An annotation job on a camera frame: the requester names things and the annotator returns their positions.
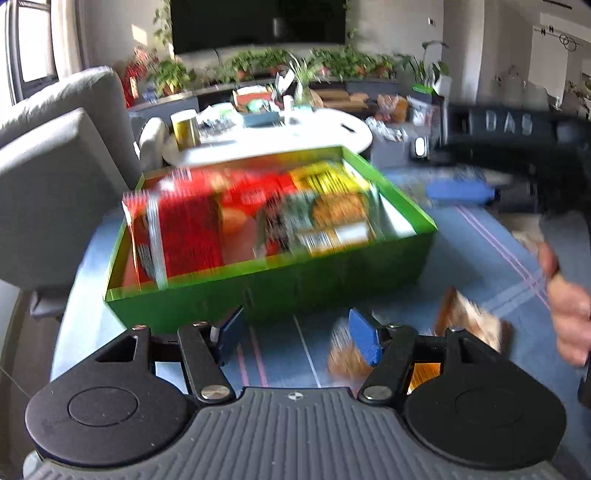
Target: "green leaves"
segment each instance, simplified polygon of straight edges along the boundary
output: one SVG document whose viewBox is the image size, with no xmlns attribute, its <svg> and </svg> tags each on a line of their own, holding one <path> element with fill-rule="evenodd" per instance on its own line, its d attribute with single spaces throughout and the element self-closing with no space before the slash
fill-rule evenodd
<svg viewBox="0 0 591 480">
<path fill-rule="evenodd" d="M 197 80 L 195 70 L 187 70 L 185 65 L 179 61 L 163 60 L 158 64 L 156 72 L 151 76 L 156 84 L 156 93 L 162 96 L 164 89 L 168 86 L 171 89 L 185 89 L 192 82 Z"/>
<path fill-rule="evenodd" d="M 152 24 L 159 26 L 154 32 L 154 38 L 164 48 L 168 48 L 168 45 L 173 42 L 173 20 L 170 16 L 170 0 L 164 0 L 163 7 L 156 9 Z"/>
</svg>

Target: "gold canister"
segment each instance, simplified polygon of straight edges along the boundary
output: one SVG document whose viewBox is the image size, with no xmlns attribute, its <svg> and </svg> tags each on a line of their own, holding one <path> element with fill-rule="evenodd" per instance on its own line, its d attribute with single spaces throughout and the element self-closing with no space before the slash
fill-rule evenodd
<svg viewBox="0 0 591 480">
<path fill-rule="evenodd" d="M 197 124 L 197 111 L 183 110 L 173 113 L 170 119 L 173 123 L 174 136 L 177 140 L 179 151 L 201 145 L 199 126 Z"/>
</svg>

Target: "sofa cushion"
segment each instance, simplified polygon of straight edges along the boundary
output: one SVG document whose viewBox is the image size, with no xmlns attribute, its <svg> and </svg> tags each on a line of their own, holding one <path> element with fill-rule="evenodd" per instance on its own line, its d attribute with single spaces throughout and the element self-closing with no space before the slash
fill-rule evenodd
<svg viewBox="0 0 591 480">
<path fill-rule="evenodd" d="M 0 113 L 0 148 L 54 118 L 84 108 L 129 188 L 141 174 L 123 87 L 108 67 L 85 70 Z"/>
</svg>

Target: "gray sofa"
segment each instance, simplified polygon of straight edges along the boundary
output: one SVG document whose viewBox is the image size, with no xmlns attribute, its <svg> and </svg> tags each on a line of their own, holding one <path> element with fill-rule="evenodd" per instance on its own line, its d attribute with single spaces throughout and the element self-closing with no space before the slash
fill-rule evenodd
<svg viewBox="0 0 591 480">
<path fill-rule="evenodd" d="M 63 312 L 93 231 L 142 171 L 162 166 L 166 133 L 152 119 L 134 147 L 121 83 L 107 67 L 0 112 L 0 278 L 35 291 L 33 315 Z"/>
</svg>

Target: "metal screw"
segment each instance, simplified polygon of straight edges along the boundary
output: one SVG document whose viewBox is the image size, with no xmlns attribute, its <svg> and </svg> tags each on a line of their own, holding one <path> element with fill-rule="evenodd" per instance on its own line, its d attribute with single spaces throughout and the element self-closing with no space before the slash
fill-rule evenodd
<svg viewBox="0 0 591 480">
<path fill-rule="evenodd" d="M 392 390 L 385 385 L 373 385 L 363 391 L 363 396 L 368 400 L 387 400 L 392 397 Z"/>
<path fill-rule="evenodd" d="M 224 400 L 230 396 L 230 389 L 224 385 L 208 385 L 201 390 L 205 400 Z"/>
</svg>

